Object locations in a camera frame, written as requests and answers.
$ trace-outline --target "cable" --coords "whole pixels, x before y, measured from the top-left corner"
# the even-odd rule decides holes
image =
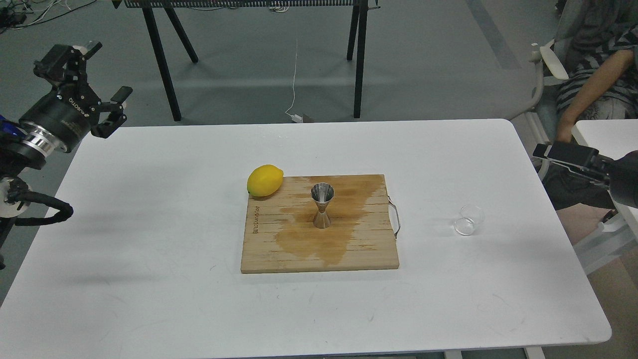
[[[268,9],[276,13],[284,13],[290,9],[290,6],[270,6]]]
[[[52,4],[51,4],[51,6],[53,6],[53,5],[57,4],[57,3],[59,3],[60,1],[62,1],[62,0],[57,0],[57,1],[55,1],[54,3],[52,3]],[[24,26],[16,26],[16,27],[12,28],[11,30],[19,30],[19,29],[23,29],[23,28],[25,28],[25,27],[29,27],[29,26],[33,26],[33,25],[40,25],[40,24],[44,24],[45,22],[49,22],[49,21],[51,21],[51,20],[55,20],[55,19],[57,19],[57,18],[59,18],[59,17],[65,16],[65,15],[67,15],[67,14],[69,14],[69,13],[74,12],[75,10],[81,9],[81,8],[83,8],[83,7],[85,7],[85,6],[89,6],[89,5],[94,4],[94,3],[97,3],[97,2],[98,2],[98,0],[93,0],[93,1],[91,1],[90,3],[84,4],[84,5],[82,5],[82,6],[78,6],[78,7],[74,8],[74,9],[72,9],[72,10],[69,10],[69,11],[65,12],[64,14],[60,14],[60,15],[58,15],[58,16],[56,16],[56,17],[52,17],[51,19],[44,20],[44,21],[40,21],[40,22],[36,22],[36,21],[39,21],[39,20],[36,20],[36,21],[34,21],[34,22],[32,22],[32,23],[30,23],[30,24],[28,24],[28,25],[24,25]],[[44,15],[46,15],[46,13],[47,13],[47,12],[48,12],[48,9],[45,11],[45,13],[43,13],[43,14],[42,14],[42,15],[40,15],[40,16],[41,16],[42,18],[44,18]]]
[[[46,16],[46,14],[48,13],[48,11],[49,11],[49,10],[51,10],[51,9],[53,8],[53,6],[54,6],[54,5],[59,4],[61,1],[62,1],[62,0],[53,0],[53,1],[51,1],[51,3],[47,6],[47,8],[46,8],[46,9],[44,9],[44,10],[38,10],[38,12],[41,12],[41,11],[42,11],[42,13],[41,13],[40,15],[38,15],[38,17],[37,17],[34,21],[32,21],[31,23],[32,23],[32,24],[35,24],[35,23],[37,23],[37,22],[39,22],[39,21],[42,21],[42,19],[44,19],[44,16]]]
[[[15,12],[15,8],[22,5],[22,11],[20,12]],[[29,4],[29,0],[20,0],[19,4],[16,4],[13,2],[13,0],[10,0],[9,3],[7,4],[7,6],[5,6],[7,10],[11,10],[13,11],[14,14],[30,14],[30,13],[34,13],[33,12],[33,8],[31,7],[31,5]]]
[[[197,11],[214,11],[214,10],[220,10],[220,9],[223,9],[223,8],[213,8],[213,9],[187,8],[187,9],[190,9],[190,10],[197,10]]]
[[[292,75],[292,103],[290,104],[290,107],[286,110],[286,112],[284,112],[290,117],[292,117],[292,115],[289,114],[288,111],[290,111],[290,109],[295,105],[295,97],[296,97],[295,78],[297,77],[297,58],[298,57],[299,57],[299,38],[295,40],[295,73]]]
[[[60,201],[55,197],[51,197],[49,195],[37,193],[37,192],[24,192],[18,196],[16,196],[17,201],[26,201],[33,203],[41,203],[47,207],[54,208],[58,210],[58,212],[51,217],[45,218],[18,218],[15,220],[15,225],[17,226],[29,226],[29,225],[47,225],[53,223],[64,222],[68,220],[73,215],[73,207],[70,204]]]

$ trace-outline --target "jigger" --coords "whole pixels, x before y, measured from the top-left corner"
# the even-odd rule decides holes
[[[310,190],[310,194],[317,205],[317,214],[313,221],[315,227],[324,229],[330,227],[330,217],[325,212],[326,207],[330,204],[330,200],[334,197],[334,188],[326,182],[317,183]]]

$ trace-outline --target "gray floor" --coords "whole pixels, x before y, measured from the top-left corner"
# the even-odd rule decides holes
[[[86,2],[68,1],[72,8]],[[359,120],[498,118],[520,108],[534,83],[530,44],[553,37],[558,21],[554,3],[381,0],[382,7],[369,14]],[[64,10],[57,6],[50,16]],[[178,9],[177,14],[200,58],[198,64],[190,63],[167,17],[156,11],[184,116],[181,122],[173,122],[170,115],[141,11],[124,6],[115,10],[110,1],[0,35],[0,114],[17,120],[48,91],[49,85],[32,73],[33,60],[41,59],[53,44],[99,40],[104,47],[88,64],[89,81],[104,99],[119,86],[134,89],[126,126],[290,122],[284,112],[293,99],[295,54],[296,96],[290,113],[307,114],[315,121],[354,121],[355,64],[345,61],[348,8],[291,8],[286,13]],[[54,194],[72,158],[56,153],[43,170],[22,178],[35,190]],[[97,171],[99,162],[96,158]],[[45,209],[34,206],[29,211],[42,216]],[[16,227],[10,233],[3,247],[8,268],[0,272],[0,300],[35,232]],[[523,356],[516,349],[464,353],[466,358]],[[547,356],[575,357],[569,347]],[[578,357],[584,357],[582,349]]]

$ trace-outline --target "glass cup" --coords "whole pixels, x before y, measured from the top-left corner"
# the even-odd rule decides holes
[[[454,221],[454,230],[461,236],[469,236],[485,220],[485,213],[481,207],[466,204],[459,212],[460,218]]]

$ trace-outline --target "black cable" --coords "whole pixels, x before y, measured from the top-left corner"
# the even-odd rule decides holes
[[[69,11],[65,12],[64,14],[58,15],[58,16],[56,16],[56,17],[52,17],[51,19],[47,19],[47,20],[44,20],[44,21],[36,22],[35,24],[31,23],[31,24],[24,25],[24,26],[15,26],[15,27],[14,27],[14,29],[23,29],[23,28],[25,28],[25,27],[29,27],[29,26],[35,26],[35,25],[44,24],[45,22],[49,22],[49,21],[51,21],[51,20],[55,20],[55,19],[57,19],[57,18],[59,18],[59,17],[65,16],[65,15],[67,15],[67,14],[69,14],[69,13],[72,13],[72,12],[74,12],[74,11],[75,11],[75,10],[77,10],[77,9],[81,9],[81,8],[83,8],[83,7],[85,7],[85,6],[89,6],[90,4],[94,4],[94,3],[97,3],[97,2],[98,2],[98,0],[93,0],[93,1],[91,1],[90,3],[88,3],[88,4],[84,4],[84,5],[82,5],[82,6],[78,6],[78,7],[74,8],[74,9],[71,9],[71,10],[69,10]]]
[[[15,198],[12,200],[17,202],[32,202],[32,203],[40,203],[44,204],[47,207],[55,208],[58,212],[51,217],[45,218],[16,218],[15,225],[47,225],[58,222],[64,222],[68,220],[73,215],[73,207],[70,204],[60,201],[55,197],[51,197],[49,195],[27,191],[17,194]]]

